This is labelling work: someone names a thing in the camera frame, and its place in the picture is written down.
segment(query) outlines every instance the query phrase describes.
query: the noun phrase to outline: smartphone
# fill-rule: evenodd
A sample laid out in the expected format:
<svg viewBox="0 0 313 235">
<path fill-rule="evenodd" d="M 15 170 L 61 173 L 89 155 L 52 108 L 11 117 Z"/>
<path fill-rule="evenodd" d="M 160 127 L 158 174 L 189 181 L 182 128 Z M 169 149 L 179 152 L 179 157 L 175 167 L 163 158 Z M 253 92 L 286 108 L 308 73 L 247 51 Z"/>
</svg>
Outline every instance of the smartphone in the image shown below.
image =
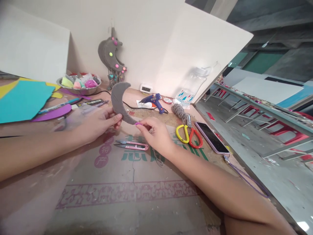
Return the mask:
<svg viewBox="0 0 313 235">
<path fill-rule="evenodd" d="M 229 153 L 228 149 L 225 145 L 219 140 L 219 138 L 215 135 L 215 133 L 208 127 L 207 124 L 196 122 L 196 127 L 198 127 L 199 131 L 202 133 L 206 141 L 213 148 L 214 152 L 218 154 L 226 154 Z"/>
</svg>

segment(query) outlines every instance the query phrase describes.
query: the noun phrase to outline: phone lanyard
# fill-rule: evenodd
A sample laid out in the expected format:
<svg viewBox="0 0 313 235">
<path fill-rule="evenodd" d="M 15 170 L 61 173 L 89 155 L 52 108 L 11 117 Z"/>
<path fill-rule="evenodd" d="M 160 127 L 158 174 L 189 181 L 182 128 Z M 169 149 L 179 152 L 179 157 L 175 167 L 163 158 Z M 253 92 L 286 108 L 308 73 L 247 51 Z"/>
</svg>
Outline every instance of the phone lanyard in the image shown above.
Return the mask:
<svg viewBox="0 0 313 235">
<path fill-rule="evenodd" d="M 267 189 L 265 189 L 264 187 L 262 187 L 258 182 L 256 182 L 254 179 L 252 179 L 249 175 L 247 175 L 246 173 L 244 173 L 242 170 L 240 170 L 239 168 L 237 168 L 236 166 L 234 166 L 230 161 L 229 161 L 229 158 L 228 158 L 228 156 L 226 156 L 226 155 L 224 155 L 224 160 L 225 160 L 225 162 L 228 164 L 228 165 L 230 165 L 233 169 L 234 169 L 234 171 L 236 171 L 237 172 L 237 174 L 241 177 L 241 178 L 243 178 L 255 191 L 257 191 L 258 192 L 258 194 L 260 194 L 261 196 L 263 196 L 263 197 L 265 197 L 265 198 L 269 198 L 270 196 L 270 193 L 269 193 L 269 191 L 267 190 Z M 266 193 L 266 194 L 264 194 L 264 193 L 262 193 L 262 192 L 260 192 L 259 190 L 257 190 L 251 183 L 249 183 L 247 180 L 246 180 L 246 178 L 244 178 L 243 177 L 243 175 L 245 175 L 246 177 L 248 177 L 249 179 L 251 179 L 253 182 L 255 182 L 261 189 L 263 189 L 263 191 Z"/>
</svg>

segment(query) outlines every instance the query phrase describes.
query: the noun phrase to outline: metal bowl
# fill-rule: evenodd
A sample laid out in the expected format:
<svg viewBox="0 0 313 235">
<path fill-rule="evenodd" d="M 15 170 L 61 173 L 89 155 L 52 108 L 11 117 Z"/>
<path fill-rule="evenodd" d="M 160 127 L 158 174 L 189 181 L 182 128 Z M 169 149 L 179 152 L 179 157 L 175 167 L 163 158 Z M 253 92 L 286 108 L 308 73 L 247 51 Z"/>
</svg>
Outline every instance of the metal bowl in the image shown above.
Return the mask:
<svg viewBox="0 0 313 235">
<path fill-rule="evenodd" d="M 57 83 L 60 87 L 65 88 L 66 90 L 68 90 L 69 92 L 72 92 L 73 94 L 76 94 L 76 95 L 92 95 L 92 94 L 94 94 L 94 93 L 97 91 L 98 87 L 99 87 L 99 86 L 101 85 L 101 83 L 102 83 L 101 79 L 99 79 L 99 80 L 100 80 L 100 83 L 99 83 L 97 86 L 92 87 L 92 88 L 81 88 L 81 89 L 74 89 L 74 88 L 70 88 L 70 87 L 67 87 L 67 86 L 63 86 L 63 85 L 61 84 L 62 78 L 59 78 L 59 79 L 56 81 L 56 83 Z"/>
</svg>

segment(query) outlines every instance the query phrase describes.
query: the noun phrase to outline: metal table frame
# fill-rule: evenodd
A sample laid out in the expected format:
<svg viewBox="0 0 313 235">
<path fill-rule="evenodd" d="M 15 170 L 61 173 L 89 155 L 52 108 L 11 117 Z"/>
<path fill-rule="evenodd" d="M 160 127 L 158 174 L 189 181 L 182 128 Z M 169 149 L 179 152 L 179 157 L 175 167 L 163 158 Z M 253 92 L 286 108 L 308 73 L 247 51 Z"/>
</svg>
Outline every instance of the metal table frame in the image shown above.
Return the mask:
<svg viewBox="0 0 313 235">
<path fill-rule="evenodd" d="M 293 129 L 296 129 L 297 131 L 309 136 L 309 138 L 307 139 L 304 139 L 302 141 L 299 141 L 299 142 L 296 142 L 296 143 L 293 143 L 291 145 L 287 145 L 287 146 L 284 146 L 282 148 L 279 148 L 279 149 L 276 149 L 276 150 L 273 150 L 273 151 L 270 151 L 266 154 L 263 154 L 261 157 L 262 158 L 267 158 L 267 157 L 270 157 L 270 156 L 273 156 L 275 154 L 278 154 L 278 153 L 281 153 L 283 151 L 288 151 L 289 149 L 292 149 L 292 148 L 295 148 L 297 146 L 300 146 L 300 145 L 303 145 L 305 143 L 308 143 L 310 141 L 313 141 L 313 129 L 310 128 L 309 126 L 306 126 L 305 124 L 301 123 L 300 121 L 292 118 L 291 116 L 289 115 L 286 115 L 284 114 L 283 112 L 279 111 L 279 110 L 275 110 L 275 109 L 272 109 L 270 107 L 267 107 L 265 105 L 262 105 L 260 103 L 256 103 L 254 100 L 251 100 L 249 99 L 248 97 L 230 89 L 230 88 L 227 88 L 227 87 L 224 87 L 218 83 L 214 83 L 217 88 L 209 95 L 206 97 L 206 99 L 204 100 L 204 102 L 206 102 L 219 88 L 220 89 L 223 89 L 225 91 L 228 92 L 228 95 L 225 97 L 225 99 L 229 96 L 229 95 L 233 95 L 235 97 L 237 97 L 239 99 L 239 101 L 233 105 L 231 107 L 234 108 L 237 104 L 239 104 L 241 101 L 245 102 L 247 105 L 239 108 L 237 110 L 237 112 L 235 114 L 233 114 L 231 117 L 229 117 L 225 122 L 229 122 L 230 120 L 232 120 L 235 116 L 241 116 L 241 117 L 245 117 L 245 118 L 249 118 L 249 119 L 252 119 L 249 123 L 245 124 L 244 126 L 250 124 L 251 122 L 255 121 L 257 118 L 259 118 L 260 116 L 262 116 L 264 113 L 267 113 L 269 115 L 271 115 L 274 119 L 276 119 L 274 122 L 265 122 L 265 121 L 262 121 L 262 122 L 265 122 L 265 123 L 268 123 L 268 125 L 265 125 L 264 127 L 260 128 L 259 130 L 262 130 L 272 124 L 274 124 L 276 121 L 280 120 L 282 121 L 283 123 L 287 124 L 288 126 L 292 127 Z M 258 109 L 260 109 L 261 111 L 261 114 L 257 115 L 255 118 L 250 118 L 250 117 L 246 117 L 246 116 L 242 116 L 242 115 L 239 115 L 242 111 L 244 111 L 246 108 L 249 107 L 249 105 L 252 105 Z M 290 159 L 293 159 L 293 158 L 297 158 L 297 157 L 301 157 L 303 155 L 306 155 L 306 154 L 309 154 L 309 153 L 313 153 L 313 149 L 311 150 L 308 150 L 306 152 L 303 152 L 303 153 L 297 153 L 297 154 L 294 154 L 292 156 L 289 156 L 287 158 L 284 158 L 283 160 L 290 160 Z"/>
</svg>

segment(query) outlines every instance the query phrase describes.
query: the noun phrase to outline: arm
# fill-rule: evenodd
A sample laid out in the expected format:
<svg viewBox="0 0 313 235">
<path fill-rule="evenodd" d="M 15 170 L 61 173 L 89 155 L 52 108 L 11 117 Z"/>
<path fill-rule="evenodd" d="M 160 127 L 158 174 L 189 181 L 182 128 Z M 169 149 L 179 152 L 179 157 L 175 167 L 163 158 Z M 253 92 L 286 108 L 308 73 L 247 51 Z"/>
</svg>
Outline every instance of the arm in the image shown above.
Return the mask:
<svg viewBox="0 0 313 235">
<path fill-rule="evenodd" d="M 227 234 L 295 234 L 276 208 L 242 180 L 175 145 L 156 118 L 137 125 L 147 142 L 192 180 L 225 214 Z"/>
<path fill-rule="evenodd" d="M 118 129 L 121 119 L 107 107 L 72 131 L 0 139 L 0 181 L 93 142 L 110 126 Z"/>
</svg>

